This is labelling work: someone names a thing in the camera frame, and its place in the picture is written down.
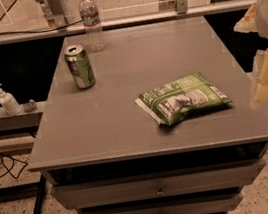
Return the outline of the green chip bag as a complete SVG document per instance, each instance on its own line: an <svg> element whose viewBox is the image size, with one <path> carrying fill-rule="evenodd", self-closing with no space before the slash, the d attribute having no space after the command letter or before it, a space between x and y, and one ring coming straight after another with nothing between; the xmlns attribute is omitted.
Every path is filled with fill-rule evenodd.
<svg viewBox="0 0 268 214"><path fill-rule="evenodd" d="M143 92L135 100L157 123L167 126L183 121L196 110L220 107L230 101L200 72Z"/></svg>

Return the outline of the clear plastic water bottle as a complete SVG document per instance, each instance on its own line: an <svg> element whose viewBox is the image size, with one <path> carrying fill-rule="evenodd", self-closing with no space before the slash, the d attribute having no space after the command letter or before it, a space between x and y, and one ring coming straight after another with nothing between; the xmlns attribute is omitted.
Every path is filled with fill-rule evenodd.
<svg viewBox="0 0 268 214"><path fill-rule="evenodd" d="M89 37L89 43L91 43L91 49L94 52L101 51L105 47L105 42L102 36L103 29L97 4L94 0L81 0L79 12L86 34Z"/></svg>

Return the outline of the green soda can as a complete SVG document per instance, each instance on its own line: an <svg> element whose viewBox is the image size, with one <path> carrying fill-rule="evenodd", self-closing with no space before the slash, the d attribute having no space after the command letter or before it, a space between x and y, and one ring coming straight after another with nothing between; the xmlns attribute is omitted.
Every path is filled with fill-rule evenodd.
<svg viewBox="0 0 268 214"><path fill-rule="evenodd" d="M83 46L79 44L69 45L64 50L64 58L76 87L85 90L95 84L95 75Z"/></svg>

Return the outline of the white pump soap bottle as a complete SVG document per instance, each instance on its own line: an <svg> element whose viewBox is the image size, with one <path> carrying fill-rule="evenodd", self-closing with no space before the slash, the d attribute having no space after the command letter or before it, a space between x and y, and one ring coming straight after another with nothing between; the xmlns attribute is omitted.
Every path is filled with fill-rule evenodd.
<svg viewBox="0 0 268 214"><path fill-rule="evenodd" d="M7 93L1 88L0 84L0 105L9 115L16 115L22 110L22 106L14 98L13 94Z"/></svg>

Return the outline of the grey drawer cabinet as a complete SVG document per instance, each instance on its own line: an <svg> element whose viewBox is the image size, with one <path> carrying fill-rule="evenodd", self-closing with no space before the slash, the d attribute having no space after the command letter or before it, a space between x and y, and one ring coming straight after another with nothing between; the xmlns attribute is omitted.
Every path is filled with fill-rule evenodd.
<svg viewBox="0 0 268 214"><path fill-rule="evenodd" d="M30 169L77 214L229 214L268 149L248 76L203 18L105 39L91 88L57 66Z"/></svg>

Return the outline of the top cabinet drawer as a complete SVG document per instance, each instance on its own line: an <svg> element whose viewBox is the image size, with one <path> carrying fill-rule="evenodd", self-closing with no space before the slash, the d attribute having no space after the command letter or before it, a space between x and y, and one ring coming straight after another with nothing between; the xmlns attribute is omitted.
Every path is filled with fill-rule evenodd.
<svg viewBox="0 0 268 214"><path fill-rule="evenodd" d="M51 193L67 209L100 207L246 186L256 179L265 165L264 159L218 164L143 177L54 186Z"/></svg>

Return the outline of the cabinet drawer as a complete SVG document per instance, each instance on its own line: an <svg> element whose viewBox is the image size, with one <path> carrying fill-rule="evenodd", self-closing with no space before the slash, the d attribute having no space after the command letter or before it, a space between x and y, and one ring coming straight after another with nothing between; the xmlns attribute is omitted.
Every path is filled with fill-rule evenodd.
<svg viewBox="0 0 268 214"><path fill-rule="evenodd" d="M227 193L214 196L189 194L182 197L164 198L163 201L133 203L132 206L113 209L100 209L79 214L210 214L234 210L243 199L240 193Z"/></svg>
<svg viewBox="0 0 268 214"><path fill-rule="evenodd" d="M256 179L265 165L264 159L218 164L143 177L54 186L51 193L67 209L100 207L246 186Z"/></svg>

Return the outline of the middle cabinet drawer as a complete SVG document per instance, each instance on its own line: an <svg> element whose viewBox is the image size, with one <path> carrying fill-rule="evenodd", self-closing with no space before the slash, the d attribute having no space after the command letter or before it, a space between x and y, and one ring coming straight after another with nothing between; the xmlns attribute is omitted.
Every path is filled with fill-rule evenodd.
<svg viewBox="0 0 268 214"><path fill-rule="evenodd" d="M133 203L132 206L113 209L100 209L79 214L210 214L234 210L243 199L240 193L227 193L214 196L189 194L182 197L164 198L163 201Z"/></svg>

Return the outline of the small crumpled wrapper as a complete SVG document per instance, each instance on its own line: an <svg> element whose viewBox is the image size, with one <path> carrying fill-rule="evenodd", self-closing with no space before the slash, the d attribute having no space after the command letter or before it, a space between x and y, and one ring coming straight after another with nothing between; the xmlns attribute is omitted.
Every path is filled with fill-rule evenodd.
<svg viewBox="0 0 268 214"><path fill-rule="evenodd" d="M23 109L25 112L29 113L31 111L35 111L37 108L36 102L33 99L30 99L28 103L23 104Z"/></svg>

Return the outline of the black metal leg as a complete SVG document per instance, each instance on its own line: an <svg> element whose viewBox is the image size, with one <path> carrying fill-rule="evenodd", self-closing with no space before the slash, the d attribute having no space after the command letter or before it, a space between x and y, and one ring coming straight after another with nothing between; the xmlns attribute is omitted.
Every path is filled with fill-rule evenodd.
<svg viewBox="0 0 268 214"><path fill-rule="evenodd" d="M37 187L38 190L37 190L37 194L36 194L33 214L42 214L41 213L42 205L43 205L44 197L46 196L46 194L45 194L46 187L45 186L46 186L46 180L45 180L44 176L41 176L39 183L38 183L38 187Z"/></svg>

